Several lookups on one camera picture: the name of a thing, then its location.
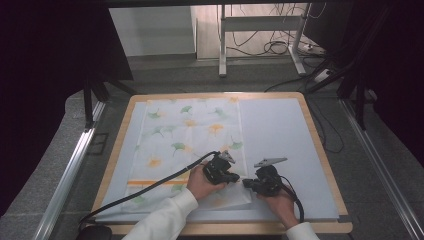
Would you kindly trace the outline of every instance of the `wall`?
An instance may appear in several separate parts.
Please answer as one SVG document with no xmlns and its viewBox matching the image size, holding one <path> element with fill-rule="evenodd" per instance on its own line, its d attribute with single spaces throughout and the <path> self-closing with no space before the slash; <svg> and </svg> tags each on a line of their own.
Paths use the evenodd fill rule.
<svg viewBox="0 0 424 240">
<path fill-rule="evenodd" d="M 127 56 L 195 52 L 195 18 L 189 6 L 109 11 Z"/>
</svg>

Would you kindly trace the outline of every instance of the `shirt cuff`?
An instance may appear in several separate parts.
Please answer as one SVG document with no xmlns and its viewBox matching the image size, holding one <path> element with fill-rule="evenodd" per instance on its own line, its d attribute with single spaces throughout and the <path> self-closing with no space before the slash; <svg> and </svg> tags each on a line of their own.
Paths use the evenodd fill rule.
<svg viewBox="0 0 424 240">
<path fill-rule="evenodd" d="M 184 188 L 180 194 L 173 197 L 174 202 L 181 209 L 181 212 L 187 217 L 187 215 L 199 207 L 196 198 L 187 188 Z"/>
<path fill-rule="evenodd" d="M 300 223 L 290 228 L 286 234 L 290 240 L 319 240 L 308 222 Z"/>
</svg>

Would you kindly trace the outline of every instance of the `metal frame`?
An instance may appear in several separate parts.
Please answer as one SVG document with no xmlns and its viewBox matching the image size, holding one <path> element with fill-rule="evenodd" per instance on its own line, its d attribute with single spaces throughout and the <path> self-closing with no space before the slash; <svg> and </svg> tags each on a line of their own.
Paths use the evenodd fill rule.
<svg viewBox="0 0 424 240">
<path fill-rule="evenodd" d="M 296 31 L 294 42 L 288 46 L 297 73 L 306 75 L 305 68 L 297 53 L 303 28 L 308 18 L 310 3 L 307 3 L 301 16 L 250 16 L 250 17 L 226 17 L 225 5 L 221 5 L 221 44 L 219 54 L 219 76 L 227 76 L 227 55 L 225 44 L 226 32 L 245 31 Z"/>
<path fill-rule="evenodd" d="M 41 240 L 48 239 L 53 231 L 54 225 L 56 224 L 57 218 L 63 208 L 63 205 L 68 197 L 69 191 L 74 183 L 75 176 L 81 166 L 81 162 L 84 158 L 85 152 L 87 151 L 88 145 L 93 137 L 96 130 L 98 120 L 103 112 L 105 104 L 98 102 L 93 111 L 93 125 L 92 128 L 84 131 L 78 141 L 77 146 L 69 160 L 69 163 L 65 169 L 65 172 L 60 179 L 60 182 L 44 212 L 43 218 L 37 227 L 35 235 L 32 239 Z"/>
<path fill-rule="evenodd" d="M 350 121 L 350 124 L 352 125 L 356 135 L 358 136 L 358 139 L 361 142 L 365 152 L 367 153 L 374 167 L 374 170 L 376 171 L 384 188 L 386 189 L 390 200 L 392 201 L 406 229 L 408 230 L 411 239 L 424 239 L 424 231 L 421 227 L 421 223 L 419 222 L 408 201 L 403 196 L 395 180 L 392 178 L 389 170 L 384 164 L 384 161 L 378 153 L 377 149 L 374 147 L 374 144 L 372 143 L 367 132 L 362 130 L 361 126 L 356 121 L 355 111 L 352 108 L 350 101 L 340 100 L 340 104 L 342 105 L 342 108 L 345 111 Z"/>
</svg>

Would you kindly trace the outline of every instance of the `aluminum rail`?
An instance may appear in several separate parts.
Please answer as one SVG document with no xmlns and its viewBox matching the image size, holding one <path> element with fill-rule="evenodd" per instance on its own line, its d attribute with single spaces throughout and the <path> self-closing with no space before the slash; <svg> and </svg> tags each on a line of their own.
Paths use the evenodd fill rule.
<svg viewBox="0 0 424 240">
<path fill-rule="evenodd" d="M 93 110 L 93 127 L 87 132 L 82 133 L 53 197 L 43 214 L 43 218 L 37 227 L 34 237 L 32 238 L 33 240 L 48 239 L 50 237 L 57 218 L 60 215 L 66 198 L 68 197 L 69 191 L 71 190 L 72 184 L 74 183 L 75 176 L 81 166 L 81 162 L 84 158 L 85 152 L 87 151 L 88 145 L 90 144 L 96 130 L 96 126 L 103 112 L 104 106 L 105 104 L 101 102 L 96 104 Z"/>
<path fill-rule="evenodd" d="M 350 124 L 352 125 L 355 133 L 357 134 L 359 141 L 361 142 L 365 152 L 367 153 L 374 170 L 376 171 L 378 177 L 380 178 L 384 188 L 386 189 L 387 194 L 390 197 L 396 211 L 398 212 L 401 220 L 403 221 L 406 229 L 413 240 L 424 239 L 424 231 L 421 223 L 419 222 L 417 216 L 412 210 L 406 198 L 403 196 L 399 187 L 397 186 L 395 180 L 392 178 L 389 170 L 384 164 L 383 159 L 378 153 L 377 149 L 374 147 L 368 133 L 363 131 L 359 124 L 355 120 L 354 110 L 350 104 L 349 100 L 340 100 L 343 110 L 345 111 Z"/>
</svg>

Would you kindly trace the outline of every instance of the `black cable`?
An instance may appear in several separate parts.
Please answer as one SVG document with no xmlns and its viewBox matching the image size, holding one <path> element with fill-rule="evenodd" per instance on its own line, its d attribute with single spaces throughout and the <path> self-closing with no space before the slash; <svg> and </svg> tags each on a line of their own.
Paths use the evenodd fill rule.
<svg viewBox="0 0 424 240">
<path fill-rule="evenodd" d="M 277 180 L 275 181 L 284 191 L 287 192 L 287 194 L 289 194 L 289 196 L 293 199 L 294 203 L 296 203 L 297 208 L 299 209 L 299 222 L 303 223 L 305 221 L 305 211 L 303 209 L 302 203 L 297 197 L 296 191 L 294 190 L 293 186 L 291 185 L 290 181 L 287 178 L 283 176 L 279 176 L 279 177 L 285 179 L 289 183 L 291 189 L 288 188 L 286 185 L 281 184 L 279 181 Z"/>
<path fill-rule="evenodd" d="M 340 142 L 341 142 L 341 146 L 340 146 L 340 148 L 339 149 L 337 149 L 337 150 L 331 150 L 331 149 L 329 149 L 329 148 L 327 148 L 326 147 L 326 145 L 325 144 L 323 144 L 324 145 L 324 149 L 325 150 L 327 150 L 327 151 L 329 151 L 329 152 L 331 152 L 331 153 L 340 153 L 343 149 L 344 149 L 344 146 L 345 146 L 345 144 L 344 144 L 344 141 L 343 141 L 343 138 L 342 138 L 342 136 L 340 135 L 340 133 L 336 130 L 336 128 L 334 127 L 334 125 L 330 122 L 330 120 L 328 120 L 328 118 L 321 112 L 321 109 L 319 108 L 319 106 L 318 106 L 318 104 L 316 104 L 314 101 L 312 101 L 312 100 L 310 100 L 310 99 L 308 99 L 308 98 L 305 98 L 305 100 L 308 102 L 312 102 L 314 105 L 315 105 L 315 107 L 318 109 L 318 112 L 319 112 L 319 114 L 325 119 L 325 121 L 327 121 L 327 123 L 330 125 L 330 127 L 336 132 L 336 134 L 337 134 L 337 136 L 338 136 L 338 138 L 340 139 Z"/>
<path fill-rule="evenodd" d="M 201 163 L 205 158 L 207 158 L 207 157 L 209 157 L 210 155 L 217 155 L 217 154 L 219 154 L 219 152 L 210 152 L 210 153 L 208 153 L 208 154 L 206 154 L 206 155 L 204 155 L 203 157 L 201 157 L 201 158 L 199 158 L 198 160 L 196 160 L 195 162 L 193 162 L 192 164 L 190 164 L 190 165 L 188 165 L 187 167 L 185 167 L 184 169 L 181 169 L 180 171 L 178 171 L 178 172 L 176 172 L 176 173 L 174 173 L 174 174 L 172 174 L 172 175 L 170 175 L 170 176 L 168 176 L 168 177 L 166 177 L 166 178 L 163 178 L 163 179 L 161 179 L 161 180 L 159 180 L 159 181 L 157 181 L 157 182 L 155 182 L 154 184 L 152 184 L 152 185 L 150 185 L 150 186 L 148 186 L 147 188 L 145 188 L 145 189 L 143 189 L 143 190 L 141 190 L 141 191 L 138 191 L 138 192 L 136 192 L 136 193 L 134 193 L 134 194 L 131 194 L 131 195 L 129 195 L 129 196 L 127 196 L 127 197 L 124 197 L 124 198 L 121 198 L 121 199 L 119 199 L 119 200 L 116 200 L 116 201 L 114 201 L 114 202 L 111 202 L 111 203 L 109 203 L 109 204 L 107 204 L 107 205 L 105 205 L 105 206 L 103 206 L 103 207 L 101 207 L 101 208 L 99 208 L 99 209 L 97 209 L 97 210 L 95 210 L 95 211 L 93 211 L 93 212 L 91 212 L 91 213 L 89 213 L 88 215 L 86 215 L 85 217 L 83 217 L 81 220 L 80 220 L 80 222 L 79 222 L 79 227 L 78 227 L 78 230 L 81 232 L 81 230 L 82 230 L 82 224 L 84 224 L 88 219 L 90 219 L 91 217 L 93 217 L 93 216 L 95 216 L 95 215 L 97 215 L 98 213 L 100 213 L 100 212 L 103 212 L 104 210 L 106 210 L 106 209 L 109 209 L 109 208 L 111 208 L 111 207 L 114 207 L 114 206 L 116 206 L 116 205 L 118 205 L 118 204 L 121 204 L 121 203 L 123 203 L 123 202 L 126 202 L 126 201 L 128 201 L 128 200 L 130 200 L 130 199 L 133 199 L 133 198 L 135 198 L 135 197 L 138 197 L 138 196 L 140 196 L 140 195 L 142 195 L 143 193 L 146 193 L 146 192 L 148 192 L 148 191 L 150 191 L 150 190 L 152 190 L 153 188 L 155 188 L 155 187 L 157 187 L 157 186 L 159 186 L 159 185 L 161 185 L 161 184 L 163 184 L 163 183 L 165 183 L 165 182 L 168 182 L 168 181 L 170 181 L 170 180 L 172 180 L 172 179 L 174 179 L 174 178 L 176 178 L 176 177 L 178 177 L 178 176 L 180 176 L 181 174 L 183 174 L 183 173 L 185 173 L 185 172 L 187 172 L 187 171 L 189 171 L 190 169 L 192 169 L 192 168 L 194 168 L 195 166 L 197 166 L 199 163 Z"/>
</svg>

